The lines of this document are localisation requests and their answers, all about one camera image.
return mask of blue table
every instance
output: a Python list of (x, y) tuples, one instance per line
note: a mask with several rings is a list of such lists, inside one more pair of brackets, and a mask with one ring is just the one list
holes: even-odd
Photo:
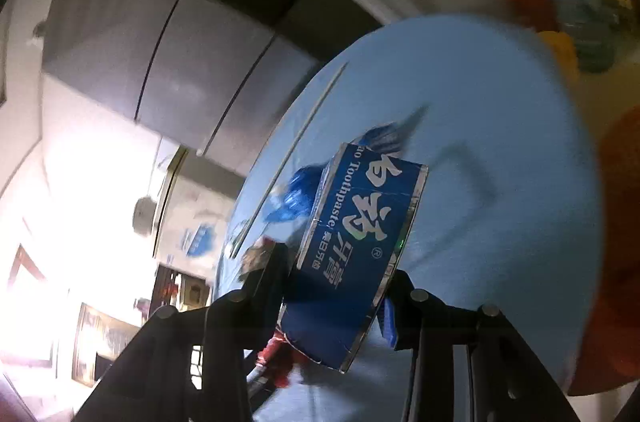
[[(562, 380), (596, 289), (602, 212), (590, 140), (533, 33), (470, 16), (431, 16), (361, 38), (315, 76), (281, 120), (248, 176), (230, 229), (252, 214), (345, 61), (280, 182), (327, 161), (341, 142), (424, 107), (402, 158), (428, 164), (430, 175), (399, 268), (451, 305), (497, 304)], [(239, 287), (241, 255), (265, 228), (287, 240), (299, 227), (265, 227), (258, 219), (239, 257), (222, 262), (218, 293)], [(396, 420), (409, 361), (408, 352), (385, 348), (374, 325), (346, 375), (311, 370), (307, 384), (278, 392), (256, 420)], [(467, 402), (456, 397), (460, 417)]]

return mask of light blue tabletop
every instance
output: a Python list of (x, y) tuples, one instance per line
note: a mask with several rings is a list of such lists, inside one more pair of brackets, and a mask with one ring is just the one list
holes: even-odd
[[(497, 304), (561, 380), (578, 350), (600, 270), (602, 212), (590, 139), (546, 47), (533, 34), (471, 16), (414, 18), (361, 38), (325, 66), (264, 147), (230, 231), (249, 218), (309, 110), (348, 66), (279, 182), (323, 163), (367, 129), (424, 109), (402, 158), (430, 167), (399, 268), (448, 304)], [(242, 253), (300, 223), (255, 222), (218, 294), (238, 288)], [(351, 370), (312, 370), (256, 420), (399, 419), (410, 356), (385, 348), (376, 324)], [(456, 396), (462, 417), (466, 398)]]

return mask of wooden stick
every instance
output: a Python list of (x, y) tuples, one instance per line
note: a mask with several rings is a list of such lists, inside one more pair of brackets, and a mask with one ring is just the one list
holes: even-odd
[(344, 72), (344, 69), (347, 67), (347, 63), (348, 62), (343, 63), (342, 66), (338, 68), (334, 76), (331, 78), (331, 81), (329, 81), (329, 84), (324, 89), (324, 92), (322, 92), (322, 94), (318, 98), (318, 101), (316, 101), (316, 104), (309, 112), (309, 115), (306, 118), (305, 123), (302, 125), (302, 128), (300, 128), (300, 131), (296, 135), (296, 138), (293, 140), (293, 143), (289, 147), (289, 150), (287, 151), (287, 155), (285, 155), (284, 159), (282, 159), (282, 162), (280, 163), (280, 166), (278, 167), (275, 175), (271, 179), (271, 182), (269, 183), (267, 190), (264, 192), (264, 195), (262, 195), (262, 198), (260, 199), (260, 202), (258, 203), (257, 208), (255, 208), (254, 214), (251, 216), (247, 224), (242, 228), (242, 232), (240, 233), (238, 241), (235, 244), (235, 247), (233, 248), (233, 251), (230, 256), (232, 259), (238, 255), (238, 252), (240, 251), (240, 247), (242, 247), (242, 244), (244, 243), (247, 235), (249, 234), (249, 230), (251, 229), (252, 225), (254, 225), (255, 219), (258, 217), (258, 214), (260, 214), (260, 209), (262, 209), (262, 206), (264, 205), (267, 198), (269, 197), (269, 193), (271, 193), (271, 189), (273, 189), (273, 186), (275, 186), (276, 181), (278, 180), (278, 177), (280, 177), (280, 173), (282, 173), (282, 170), (287, 165), (287, 162), (289, 161), (289, 157), (291, 157), (293, 150), (295, 150), (296, 146), (300, 142), (300, 139), (304, 135), (306, 129), (311, 124), (311, 121), (313, 121), (313, 118), (316, 116), (316, 113), (318, 113), (318, 109), (321, 107), (327, 95), (329, 95), (329, 92), (332, 90), (337, 80), (342, 75), (342, 72)]

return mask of toothpaste box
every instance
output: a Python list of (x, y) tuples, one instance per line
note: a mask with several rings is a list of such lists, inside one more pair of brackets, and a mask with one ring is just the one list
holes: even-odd
[(290, 344), (346, 372), (398, 265), (426, 166), (343, 144), (328, 164), (286, 287)]

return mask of blue toothpaste box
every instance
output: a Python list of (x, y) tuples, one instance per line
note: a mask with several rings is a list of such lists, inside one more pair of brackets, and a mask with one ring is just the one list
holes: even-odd
[(280, 327), (312, 360), (346, 372), (411, 230), (426, 166), (343, 144), (322, 176)]

